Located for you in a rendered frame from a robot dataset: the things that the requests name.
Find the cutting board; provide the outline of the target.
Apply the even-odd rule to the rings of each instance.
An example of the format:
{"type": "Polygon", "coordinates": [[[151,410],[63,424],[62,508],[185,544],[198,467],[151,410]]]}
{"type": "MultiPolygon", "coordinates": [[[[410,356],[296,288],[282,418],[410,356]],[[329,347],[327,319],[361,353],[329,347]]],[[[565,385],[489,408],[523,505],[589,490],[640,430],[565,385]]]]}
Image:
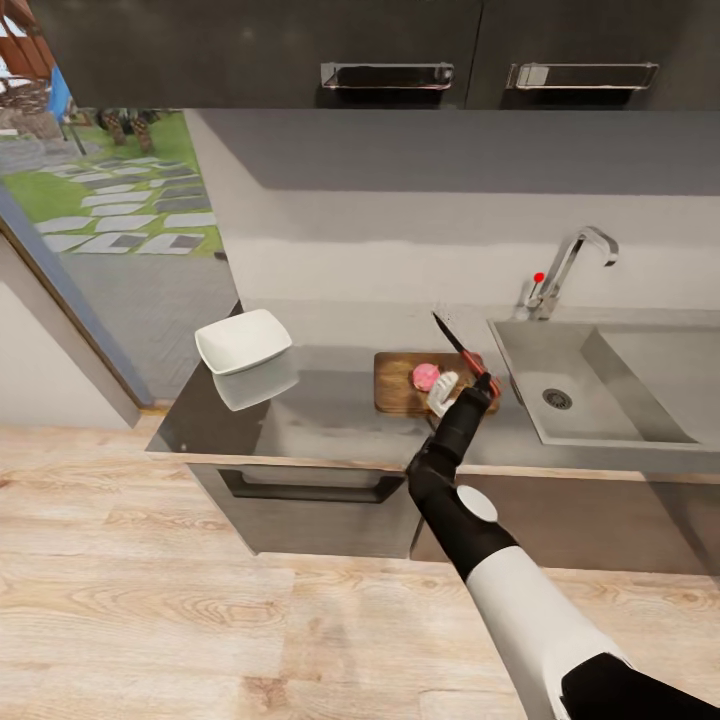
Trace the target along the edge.
{"type": "MultiPolygon", "coordinates": [[[[378,352],[374,356],[375,407],[393,413],[430,413],[424,402],[428,393],[420,392],[414,384],[414,370],[420,364],[440,368],[440,375],[455,372],[458,381],[447,400],[456,401],[464,387],[469,387],[467,370],[460,353],[378,352]]],[[[485,415],[495,414],[499,400],[493,400],[485,415]]]]}

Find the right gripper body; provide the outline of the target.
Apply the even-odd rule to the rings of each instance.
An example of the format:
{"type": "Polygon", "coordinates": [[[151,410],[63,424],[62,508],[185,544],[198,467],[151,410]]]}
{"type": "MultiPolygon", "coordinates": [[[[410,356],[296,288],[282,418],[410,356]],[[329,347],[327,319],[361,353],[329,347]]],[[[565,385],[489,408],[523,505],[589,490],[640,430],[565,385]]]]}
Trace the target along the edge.
{"type": "Polygon", "coordinates": [[[475,391],[472,386],[464,387],[455,403],[447,409],[440,426],[452,426],[460,430],[468,438],[468,444],[471,444],[481,418],[491,407],[492,401],[475,391]]]}

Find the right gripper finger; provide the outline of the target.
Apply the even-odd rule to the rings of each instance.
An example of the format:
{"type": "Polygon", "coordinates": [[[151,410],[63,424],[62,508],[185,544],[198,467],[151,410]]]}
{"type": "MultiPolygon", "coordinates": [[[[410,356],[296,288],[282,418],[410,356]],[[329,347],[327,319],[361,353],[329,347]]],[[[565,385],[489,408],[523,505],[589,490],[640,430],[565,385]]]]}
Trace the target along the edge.
{"type": "Polygon", "coordinates": [[[476,383],[472,386],[475,391],[482,393],[487,397],[488,386],[491,380],[491,375],[488,372],[484,373],[480,379],[477,379],[476,383]]]}

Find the parer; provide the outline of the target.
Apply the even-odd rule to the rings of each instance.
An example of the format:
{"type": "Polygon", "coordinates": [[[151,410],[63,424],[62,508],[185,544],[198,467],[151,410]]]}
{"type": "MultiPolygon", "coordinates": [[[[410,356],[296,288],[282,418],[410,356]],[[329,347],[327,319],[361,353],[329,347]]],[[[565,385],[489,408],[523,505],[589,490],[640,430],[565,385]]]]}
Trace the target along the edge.
{"type": "MultiPolygon", "coordinates": [[[[455,347],[455,349],[457,350],[457,353],[460,353],[460,356],[462,356],[462,358],[464,360],[468,360],[468,364],[470,364],[470,366],[472,366],[472,370],[474,370],[472,373],[474,374],[475,378],[480,379],[483,376],[482,368],[478,368],[478,366],[476,366],[476,364],[474,364],[474,360],[472,360],[472,356],[470,356],[470,354],[468,354],[467,350],[462,346],[462,344],[460,344],[458,339],[454,336],[454,334],[452,334],[452,332],[447,328],[447,326],[441,321],[441,319],[437,316],[437,314],[433,313],[433,315],[434,315],[435,320],[437,321],[439,328],[445,334],[445,336],[447,337],[449,342],[451,342],[453,347],[455,347]]],[[[490,392],[490,394],[492,396],[496,396],[496,398],[500,398],[500,395],[502,394],[501,388],[493,379],[490,380],[488,388],[489,389],[487,392],[490,392]]]]}

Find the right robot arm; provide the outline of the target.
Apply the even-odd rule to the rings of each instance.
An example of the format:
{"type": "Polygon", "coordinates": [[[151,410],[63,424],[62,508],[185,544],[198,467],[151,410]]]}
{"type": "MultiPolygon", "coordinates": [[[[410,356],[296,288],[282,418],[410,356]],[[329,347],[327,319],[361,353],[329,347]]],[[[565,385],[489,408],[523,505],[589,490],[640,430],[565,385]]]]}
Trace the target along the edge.
{"type": "Polygon", "coordinates": [[[442,419],[406,468],[409,495],[465,584],[528,720],[720,720],[720,708],[640,671],[497,523],[477,489],[454,488],[482,416],[491,375],[447,400],[441,375],[428,402],[442,419]]]}

